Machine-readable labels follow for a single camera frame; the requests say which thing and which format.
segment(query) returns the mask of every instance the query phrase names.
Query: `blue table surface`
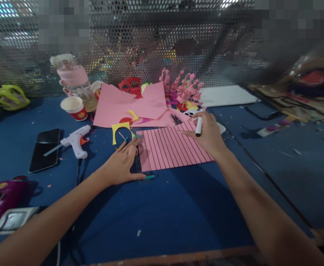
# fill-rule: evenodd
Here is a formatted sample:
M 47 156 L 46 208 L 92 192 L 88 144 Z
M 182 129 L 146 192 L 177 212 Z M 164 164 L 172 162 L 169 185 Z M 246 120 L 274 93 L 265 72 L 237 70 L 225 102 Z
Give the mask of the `blue table surface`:
M 284 192 L 311 227 L 324 228 L 324 122 L 319 125 L 310 122 L 304 126 L 293 123 L 286 130 L 261 138 L 256 134 L 258 130 L 276 124 L 285 116 L 263 121 L 242 107 L 215 107 L 211 111 Z M 260 116 L 276 111 L 265 102 L 250 105 L 249 109 Z
M 91 124 L 74 121 L 60 109 L 61 100 L 36 98 L 29 108 L 0 117 L 0 181 L 26 175 L 33 191 L 26 206 L 48 206 L 75 186 L 77 159 L 70 147 L 60 149 L 63 160 L 55 167 L 28 173 L 39 132 L 60 128 L 67 137 L 79 127 Z M 129 135 L 127 129 L 119 131 Z M 88 151 L 81 170 L 85 177 L 100 167 L 117 147 L 112 145 L 111 129 L 98 128 L 89 137 L 90 142 L 83 146 Z M 254 179 L 313 237 L 237 141 L 228 132 L 223 137 Z M 118 145 L 122 141 L 117 133 Z M 67 255 L 70 241 L 83 264 L 254 245 L 214 162 L 160 170 L 155 174 L 155 179 L 109 187 L 98 195 L 76 221 L 72 240 L 63 241 L 63 265 L 72 263 Z

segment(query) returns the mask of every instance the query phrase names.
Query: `striped pink paper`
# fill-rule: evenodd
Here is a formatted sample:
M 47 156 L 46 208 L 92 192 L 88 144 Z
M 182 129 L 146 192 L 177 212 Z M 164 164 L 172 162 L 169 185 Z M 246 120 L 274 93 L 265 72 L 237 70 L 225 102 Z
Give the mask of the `striped pink paper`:
M 138 131 L 143 135 L 140 152 L 142 172 L 187 166 L 213 161 L 194 139 L 180 134 L 178 130 L 195 131 L 193 122 L 174 127 Z

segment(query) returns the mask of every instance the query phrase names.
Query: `black phone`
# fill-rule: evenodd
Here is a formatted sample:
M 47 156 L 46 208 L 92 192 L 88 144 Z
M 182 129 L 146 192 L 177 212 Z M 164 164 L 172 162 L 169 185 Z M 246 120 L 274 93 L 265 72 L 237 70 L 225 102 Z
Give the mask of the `black phone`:
M 45 153 L 60 144 L 60 129 L 41 132 L 37 135 L 29 173 L 38 172 L 57 164 L 58 149 L 44 156 Z

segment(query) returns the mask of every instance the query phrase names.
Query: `perforated metal mesh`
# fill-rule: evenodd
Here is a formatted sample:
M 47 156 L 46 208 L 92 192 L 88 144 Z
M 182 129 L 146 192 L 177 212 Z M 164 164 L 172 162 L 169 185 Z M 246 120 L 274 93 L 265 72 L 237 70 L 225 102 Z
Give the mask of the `perforated metal mesh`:
M 322 0 L 0 0 L 0 84 L 63 95 L 49 58 L 64 52 L 91 82 L 156 82 L 163 67 L 205 87 L 274 82 L 320 40 Z

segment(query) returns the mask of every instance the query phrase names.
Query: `water bottle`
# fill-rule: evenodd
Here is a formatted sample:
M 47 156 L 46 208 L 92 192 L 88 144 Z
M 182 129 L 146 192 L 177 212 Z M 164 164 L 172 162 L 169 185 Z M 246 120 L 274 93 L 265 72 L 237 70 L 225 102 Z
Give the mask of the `water bottle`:
M 51 64 L 57 68 L 61 80 L 60 85 L 68 96 L 78 96 L 82 99 L 87 112 L 97 109 L 98 100 L 94 96 L 88 75 L 84 67 L 77 63 L 71 54 L 60 54 L 50 58 Z

